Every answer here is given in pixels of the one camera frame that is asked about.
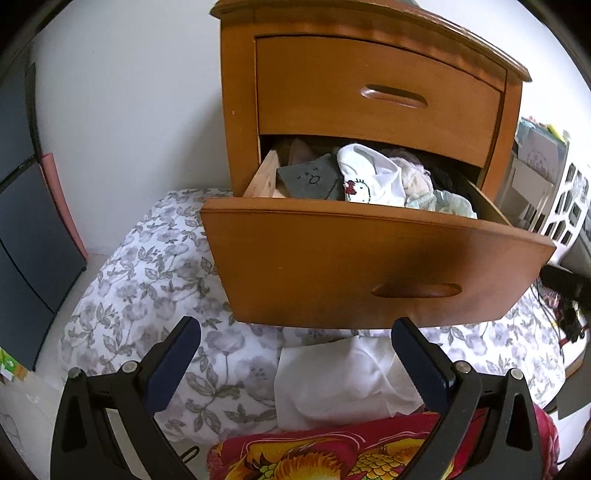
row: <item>tile floor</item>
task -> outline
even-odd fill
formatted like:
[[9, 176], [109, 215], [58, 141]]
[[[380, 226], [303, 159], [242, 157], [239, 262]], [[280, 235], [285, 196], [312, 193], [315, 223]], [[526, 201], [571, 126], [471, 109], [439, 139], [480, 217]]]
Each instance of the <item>tile floor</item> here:
[[[0, 384], [0, 424], [40, 480], [49, 479], [53, 424], [65, 381], [57, 363], [58, 342], [76, 304], [106, 259], [106, 255], [90, 255], [86, 271], [74, 285], [47, 335], [37, 362], [37, 371], [29, 373], [24, 381]], [[591, 404], [561, 420], [557, 413], [552, 415], [560, 435], [559, 460], [568, 458], [582, 438], [590, 413]], [[109, 418], [130, 470], [138, 478], [150, 480], [117, 412], [109, 412]], [[173, 448], [180, 454], [193, 445], [190, 442], [175, 442]], [[199, 480], [207, 479], [206, 453], [207, 447], [203, 446], [197, 458], [188, 465]]]

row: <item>red fabric with golden pattern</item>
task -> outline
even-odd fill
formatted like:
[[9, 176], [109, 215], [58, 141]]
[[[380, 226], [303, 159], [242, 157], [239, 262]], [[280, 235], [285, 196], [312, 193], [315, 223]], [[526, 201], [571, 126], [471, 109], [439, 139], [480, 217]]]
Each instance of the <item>red fabric with golden pattern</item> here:
[[[552, 419], [534, 405], [544, 479], [557, 472], [558, 434]], [[392, 480], [408, 465], [439, 416], [415, 413], [343, 428], [259, 434], [226, 440], [209, 450], [211, 480]], [[486, 411], [472, 419], [444, 478], [461, 473]]]

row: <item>bed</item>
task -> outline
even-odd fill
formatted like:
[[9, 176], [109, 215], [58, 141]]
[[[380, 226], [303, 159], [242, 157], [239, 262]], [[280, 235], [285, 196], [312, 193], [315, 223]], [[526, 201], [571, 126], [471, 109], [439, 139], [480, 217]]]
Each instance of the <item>bed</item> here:
[[[140, 360], [191, 315], [202, 344], [156, 420], [170, 440], [213, 445], [277, 427], [273, 380], [284, 346], [389, 330], [314, 330], [237, 322], [217, 275], [200, 208], [219, 189], [170, 192], [138, 222], [86, 290], [59, 340], [60, 366], [89, 375]], [[533, 288], [500, 320], [422, 329], [453, 360], [502, 375], [524, 372], [533, 400], [548, 404], [564, 383], [556, 326]]]

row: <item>dark cabinet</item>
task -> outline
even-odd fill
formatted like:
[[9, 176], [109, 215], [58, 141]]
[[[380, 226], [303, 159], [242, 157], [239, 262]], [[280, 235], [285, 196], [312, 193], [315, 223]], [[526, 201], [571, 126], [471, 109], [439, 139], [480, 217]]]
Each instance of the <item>dark cabinet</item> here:
[[0, 193], [0, 240], [41, 299], [57, 312], [85, 261], [33, 164]]
[[0, 345], [31, 370], [53, 316], [0, 245]]
[[26, 71], [21, 56], [0, 72], [0, 346], [31, 370], [86, 262], [37, 163], [34, 69]]
[[25, 60], [17, 58], [0, 79], [0, 183], [34, 154], [25, 101]]

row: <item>light green fabric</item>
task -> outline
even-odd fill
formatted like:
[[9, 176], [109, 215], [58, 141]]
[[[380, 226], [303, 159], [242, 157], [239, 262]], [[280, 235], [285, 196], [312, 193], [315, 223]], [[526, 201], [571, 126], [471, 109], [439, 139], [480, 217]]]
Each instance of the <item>light green fabric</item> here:
[[406, 207], [430, 212], [451, 213], [468, 218], [477, 218], [468, 200], [446, 190], [435, 190], [420, 197], [407, 198]]

